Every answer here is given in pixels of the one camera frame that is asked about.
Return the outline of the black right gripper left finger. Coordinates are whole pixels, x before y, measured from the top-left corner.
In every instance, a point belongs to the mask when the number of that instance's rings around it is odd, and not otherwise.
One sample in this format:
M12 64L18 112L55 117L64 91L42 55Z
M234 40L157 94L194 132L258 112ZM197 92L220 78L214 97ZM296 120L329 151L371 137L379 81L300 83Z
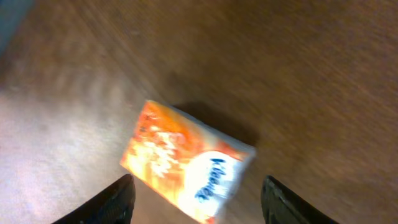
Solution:
M135 199L134 178L125 174L53 224L130 224Z

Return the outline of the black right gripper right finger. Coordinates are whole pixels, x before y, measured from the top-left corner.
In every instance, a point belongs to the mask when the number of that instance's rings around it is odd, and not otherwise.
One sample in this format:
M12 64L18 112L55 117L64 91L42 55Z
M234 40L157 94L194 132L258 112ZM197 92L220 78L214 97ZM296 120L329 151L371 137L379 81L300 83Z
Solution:
M262 184L261 207L266 224L338 224L271 175Z

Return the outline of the orange Kleenex tissue pack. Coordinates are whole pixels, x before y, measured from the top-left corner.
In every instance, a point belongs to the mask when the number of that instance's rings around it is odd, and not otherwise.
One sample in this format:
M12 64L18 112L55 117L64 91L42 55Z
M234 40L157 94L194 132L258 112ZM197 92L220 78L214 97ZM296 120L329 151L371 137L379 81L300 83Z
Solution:
M199 223L215 223L254 147L171 106L147 100L120 164Z

